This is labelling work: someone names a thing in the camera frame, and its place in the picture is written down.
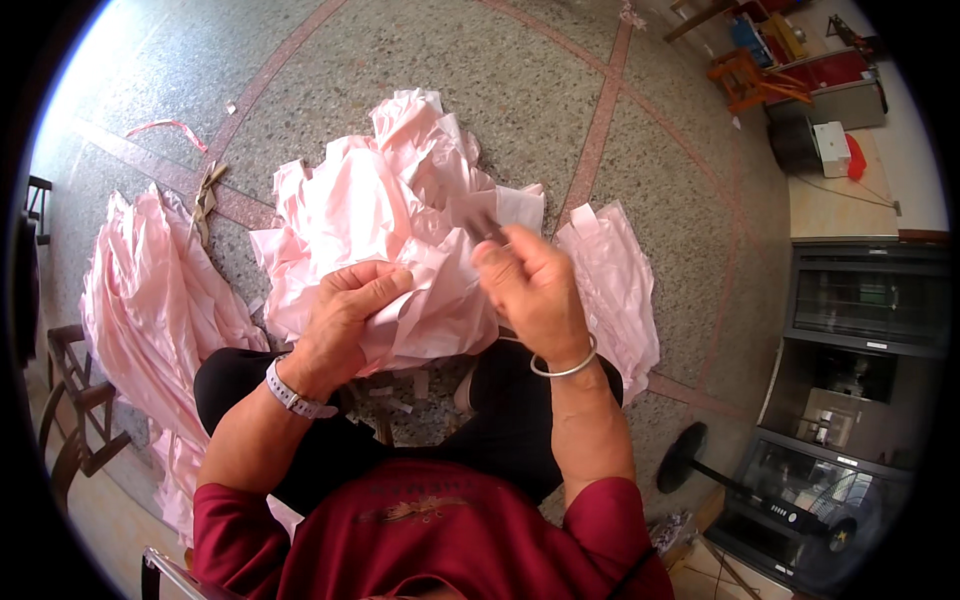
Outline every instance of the black pants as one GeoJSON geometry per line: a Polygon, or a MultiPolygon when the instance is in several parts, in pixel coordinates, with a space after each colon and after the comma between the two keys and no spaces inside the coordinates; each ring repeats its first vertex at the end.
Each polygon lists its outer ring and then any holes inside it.
{"type": "MultiPolygon", "coordinates": [[[[221,348],[210,355],[194,380],[197,410],[206,432],[263,381],[277,353],[221,348]]],[[[274,495],[301,515],[309,515],[327,494],[391,457],[445,460],[506,479],[535,504],[563,482],[550,449],[553,413],[550,382],[530,371],[530,351],[518,342],[498,340],[479,356],[470,383],[476,415],[440,445],[391,448],[372,429],[344,416],[316,420],[294,455],[274,495]]],[[[613,396],[623,405],[620,374],[600,358],[613,396]]]]}

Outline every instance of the watch strap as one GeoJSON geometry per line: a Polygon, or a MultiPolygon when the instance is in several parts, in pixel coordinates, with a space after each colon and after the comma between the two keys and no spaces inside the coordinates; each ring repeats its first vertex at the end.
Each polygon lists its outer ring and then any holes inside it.
{"type": "Polygon", "coordinates": [[[329,404],[323,404],[305,398],[291,390],[287,384],[280,380],[276,374],[276,363],[282,358],[282,356],[278,356],[274,359],[274,362],[270,363],[270,367],[267,367],[266,376],[267,387],[270,388],[270,391],[276,396],[276,399],[280,401],[280,404],[283,404],[288,411],[295,415],[300,415],[307,419],[329,419],[335,417],[337,413],[340,412],[336,406],[330,406],[329,404]]]}

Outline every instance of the silver bangle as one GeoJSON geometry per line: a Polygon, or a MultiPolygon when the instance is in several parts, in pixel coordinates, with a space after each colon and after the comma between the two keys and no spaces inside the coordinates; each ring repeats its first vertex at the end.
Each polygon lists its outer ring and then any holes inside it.
{"type": "Polygon", "coordinates": [[[530,358],[530,371],[541,377],[566,377],[567,375],[572,375],[576,372],[582,371],[587,365],[590,364],[590,361],[593,360],[593,357],[597,355],[597,338],[592,333],[588,333],[588,335],[590,336],[590,354],[587,355],[587,358],[584,359],[584,362],[580,363],[573,369],[567,369],[566,371],[560,372],[541,371],[537,368],[537,359],[540,357],[534,354],[530,358]]]}

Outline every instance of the scissors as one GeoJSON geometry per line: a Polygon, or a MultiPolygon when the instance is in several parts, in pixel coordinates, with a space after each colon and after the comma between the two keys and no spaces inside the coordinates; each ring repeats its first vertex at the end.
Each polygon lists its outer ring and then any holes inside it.
{"type": "Polygon", "coordinates": [[[500,224],[486,210],[479,210],[467,216],[464,229],[467,230],[467,235],[474,246],[485,240],[490,240],[498,246],[510,248],[510,240],[500,230],[500,224]]]}

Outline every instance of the red shirt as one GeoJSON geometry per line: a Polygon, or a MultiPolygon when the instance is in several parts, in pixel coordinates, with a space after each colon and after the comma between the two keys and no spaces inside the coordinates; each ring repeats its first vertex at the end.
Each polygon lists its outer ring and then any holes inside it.
{"type": "MultiPolygon", "coordinates": [[[[292,546],[263,495],[217,484],[194,494],[193,527],[194,576],[255,598],[357,600],[424,578],[470,599],[606,598],[650,547],[640,492],[626,479],[580,492],[560,529],[501,479],[407,459],[337,489],[292,546]]],[[[619,597],[672,599],[660,558],[619,597]]]]}

